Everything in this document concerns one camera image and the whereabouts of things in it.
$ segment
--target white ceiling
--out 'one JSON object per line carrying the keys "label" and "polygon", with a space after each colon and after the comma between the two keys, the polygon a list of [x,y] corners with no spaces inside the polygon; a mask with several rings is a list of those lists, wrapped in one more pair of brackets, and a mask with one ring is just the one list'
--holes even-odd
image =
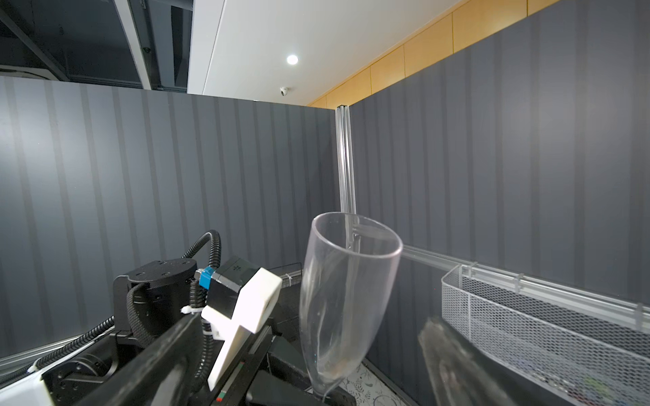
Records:
{"label": "white ceiling", "polygon": [[188,93],[306,105],[457,1],[194,0]]}

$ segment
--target gray striped wall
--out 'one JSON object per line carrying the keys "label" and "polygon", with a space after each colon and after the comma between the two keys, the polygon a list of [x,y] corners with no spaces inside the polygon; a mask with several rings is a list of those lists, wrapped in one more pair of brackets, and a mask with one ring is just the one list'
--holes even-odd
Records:
{"label": "gray striped wall", "polygon": [[0,79],[0,357],[104,320],[114,277],[206,229],[223,258],[302,262],[312,217],[338,207],[333,117]]}
{"label": "gray striped wall", "polygon": [[[564,0],[350,107],[357,210],[405,244],[650,303],[650,3]],[[433,404],[402,261],[369,359]]]}

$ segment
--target floral patterned floor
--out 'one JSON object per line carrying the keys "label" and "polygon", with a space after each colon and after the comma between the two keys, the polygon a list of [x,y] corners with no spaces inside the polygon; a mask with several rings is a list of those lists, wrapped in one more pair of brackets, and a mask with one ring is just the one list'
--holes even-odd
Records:
{"label": "floral patterned floor", "polygon": [[357,369],[341,383],[341,388],[354,395],[357,406],[406,406],[399,396],[379,380],[365,365]]}

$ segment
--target wooden wall panel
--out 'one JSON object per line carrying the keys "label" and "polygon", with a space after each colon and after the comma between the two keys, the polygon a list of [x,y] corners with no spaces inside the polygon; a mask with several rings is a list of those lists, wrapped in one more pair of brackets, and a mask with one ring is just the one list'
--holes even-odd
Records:
{"label": "wooden wall panel", "polygon": [[404,47],[399,47],[370,65],[370,83],[373,93],[405,78]]}
{"label": "wooden wall panel", "polygon": [[351,105],[370,96],[370,68],[352,77],[327,95],[327,108],[337,108],[340,105]]}
{"label": "wooden wall panel", "polygon": [[327,97],[323,96],[320,99],[313,102],[312,104],[310,104],[309,106],[317,107],[317,108],[327,108]]}
{"label": "wooden wall panel", "polygon": [[536,13],[557,1],[558,0],[528,0],[528,15]]}
{"label": "wooden wall panel", "polygon": [[526,18],[527,0],[472,0],[453,12],[454,52]]}
{"label": "wooden wall panel", "polygon": [[452,16],[449,15],[404,44],[406,76],[454,53]]}

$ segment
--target white metal basket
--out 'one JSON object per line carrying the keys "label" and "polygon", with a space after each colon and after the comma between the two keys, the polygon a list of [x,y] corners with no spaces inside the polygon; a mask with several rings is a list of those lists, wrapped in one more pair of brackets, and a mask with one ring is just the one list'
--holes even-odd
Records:
{"label": "white metal basket", "polygon": [[634,307],[617,299],[598,308],[588,292],[549,284],[558,292],[545,295],[507,274],[455,267],[442,278],[443,318],[489,358],[575,405],[650,405],[645,307],[635,322]]}

